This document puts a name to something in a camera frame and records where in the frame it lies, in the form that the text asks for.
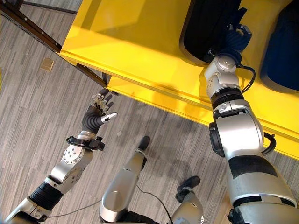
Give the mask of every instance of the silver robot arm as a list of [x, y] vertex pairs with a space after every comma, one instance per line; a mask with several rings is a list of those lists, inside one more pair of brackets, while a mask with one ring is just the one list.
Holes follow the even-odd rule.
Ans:
[[104, 99], [108, 90], [103, 89], [93, 96], [93, 101], [82, 121], [82, 131], [77, 138], [69, 137], [70, 144], [64, 151], [61, 161], [51, 174], [28, 197], [26, 197], [6, 218], [6, 224], [37, 224], [44, 222], [54, 206], [80, 179], [84, 169], [91, 162], [94, 150], [103, 150], [105, 144], [96, 137], [100, 126], [117, 113], [107, 114], [113, 103], [107, 104], [112, 96]]
[[263, 129], [244, 100], [230, 56], [216, 56], [205, 71], [213, 105], [213, 150], [228, 161], [233, 224], [297, 224], [297, 202], [280, 173], [264, 158]]

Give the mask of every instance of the yellow table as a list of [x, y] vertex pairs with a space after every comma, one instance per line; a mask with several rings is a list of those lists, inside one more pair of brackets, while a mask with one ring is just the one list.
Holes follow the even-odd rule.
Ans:
[[[275, 19], [290, 1], [242, 1], [248, 9], [242, 23], [253, 33], [242, 63], [257, 74]], [[189, 4], [84, 0], [60, 56], [112, 75], [110, 90], [208, 125], [213, 118], [203, 76], [207, 64], [196, 66], [178, 45]], [[245, 70], [237, 74], [241, 87], [251, 78]], [[276, 135], [276, 150], [299, 159], [299, 94], [272, 91], [257, 79], [244, 97], [265, 131]]]

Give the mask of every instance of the wire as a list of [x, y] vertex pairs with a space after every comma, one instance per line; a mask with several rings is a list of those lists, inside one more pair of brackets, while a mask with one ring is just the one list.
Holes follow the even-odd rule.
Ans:
[[265, 138], [267, 138], [267, 139], [270, 140], [270, 144], [269, 144], [269, 146], [268, 146], [264, 151], [262, 151], [262, 154], [263, 154], [263, 155], [268, 155], [268, 154], [271, 153], [271, 152], [275, 149], [275, 147], [276, 147], [276, 140], [275, 140], [275, 138], [274, 138], [275, 135], [274, 135], [274, 134], [273, 134], [273, 135], [270, 135], [270, 134], [264, 132], [264, 136], [265, 136]]
[[[164, 207], [164, 209], [165, 209], [165, 211], [166, 211], [166, 213], [167, 213], [167, 215], [168, 215], [168, 218], [169, 218], [171, 224], [173, 224], [172, 218], [171, 218], [171, 216], [170, 216], [170, 214], [169, 214], [169, 212], [168, 212], [166, 206], [165, 206], [164, 203], [161, 201], [161, 199], [158, 198], [156, 195], [150, 193], [150, 192], [146, 192], [146, 191], [141, 190], [140, 187], [139, 187], [138, 185], [137, 185], [137, 188], [138, 188], [142, 193], [144, 193], [144, 194], [148, 194], [148, 195], [152, 195], [153, 197], [155, 197], [156, 199], [158, 199], [158, 201], [163, 205], [163, 207]], [[56, 218], [56, 217], [61, 217], [61, 216], [68, 216], [68, 215], [70, 215], [70, 214], [72, 214], [72, 213], [75, 213], [75, 212], [77, 212], [77, 211], [80, 211], [80, 210], [83, 210], [83, 209], [87, 209], [87, 208], [89, 208], [89, 207], [91, 207], [91, 206], [93, 206], [93, 205], [95, 205], [95, 204], [97, 204], [97, 203], [99, 203], [99, 202], [101, 202], [101, 201], [102, 201], [102, 199], [96, 201], [96, 202], [93, 203], [93, 204], [90, 204], [90, 205], [88, 205], [88, 206], [85, 206], [85, 207], [83, 207], [83, 208], [81, 208], [81, 209], [74, 210], [74, 211], [71, 211], [71, 212], [69, 212], [69, 213], [66, 213], [66, 214], [63, 214], [63, 215], [59, 215], [59, 216], [49, 216], [48, 218]]]
[[164, 209], [165, 209], [165, 211], [166, 211], [166, 213], [167, 213], [167, 215], [168, 215], [168, 218], [169, 218], [171, 224], [173, 224], [172, 218], [171, 218], [171, 216], [170, 216], [170, 214], [169, 214], [167, 208], [165, 207], [164, 203], [161, 201], [161, 199], [158, 198], [156, 195], [150, 193], [150, 192], [146, 192], [146, 191], [141, 190], [140, 187], [139, 187], [138, 185], [136, 185], [136, 186], [138, 187], [138, 189], [139, 189], [142, 193], [145, 193], [145, 194], [148, 194], [148, 195], [152, 195], [153, 197], [155, 197], [156, 199], [158, 199], [158, 201], [163, 205], [163, 207], [164, 207]]
[[83, 210], [83, 209], [87, 209], [87, 208], [89, 208], [89, 207], [91, 207], [91, 206], [93, 206], [93, 205], [95, 205], [95, 204], [97, 204], [97, 203], [99, 203], [99, 202], [101, 202], [101, 201], [102, 201], [102, 199], [99, 200], [99, 201], [96, 201], [96, 202], [93, 203], [93, 204], [90, 204], [90, 205], [88, 205], [88, 206], [85, 206], [85, 207], [83, 207], [83, 208], [81, 208], [81, 209], [74, 210], [74, 211], [71, 211], [71, 212], [69, 212], [69, 213], [66, 213], [66, 214], [63, 214], [63, 215], [59, 215], [59, 216], [49, 216], [48, 218], [56, 218], [56, 217], [61, 217], [61, 216], [68, 216], [68, 215], [70, 215], [70, 214], [72, 214], [72, 213], [75, 213], [75, 212], [77, 212], [77, 211], [80, 211], [80, 210]]
[[247, 90], [249, 90], [249, 88], [254, 83], [254, 80], [256, 79], [256, 71], [253, 68], [249, 67], [249, 66], [242, 65], [241, 63], [238, 64], [238, 65], [239, 65], [240, 68], [247, 69], [247, 70], [252, 72], [252, 78], [251, 78], [250, 82], [244, 87], [244, 89], [242, 89], [242, 93], [244, 93]]

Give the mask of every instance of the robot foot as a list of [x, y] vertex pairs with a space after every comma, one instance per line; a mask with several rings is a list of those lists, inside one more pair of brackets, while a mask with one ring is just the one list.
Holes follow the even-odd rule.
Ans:
[[192, 176], [185, 180], [180, 186], [177, 188], [176, 199], [179, 203], [182, 203], [185, 196], [192, 191], [192, 188], [195, 188], [200, 183], [200, 178], [198, 176]]
[[144, 136], [144, 137], [141, 139], [141, 141], [140, 141], [140, 143], [139, 143], [139, 145], [138, 145], [138, 148], [139, 148], [140, 150], [142, 150], [142, 151], [145, 151], [146, 148], [149, 146], [149, 143], [150, 143], [150, 138], [149, 138], [149, 136]]

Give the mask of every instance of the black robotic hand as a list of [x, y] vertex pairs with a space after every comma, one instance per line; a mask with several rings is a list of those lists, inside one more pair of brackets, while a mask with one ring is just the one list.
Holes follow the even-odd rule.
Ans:
[[97, 134], [99, 128], [104, 123], [117, 117], [117, 113], [115, 112], [111, 114], [108, 113], [108, 110], [113, 105], [113, 102], [108, 103], [112, 98], [112, 95], [106, 97], [108, 93], [108, 89], [102, 89], [98, 94], [93, 96], [93, 101], [82, 120], [82, 129], [84, 131]]

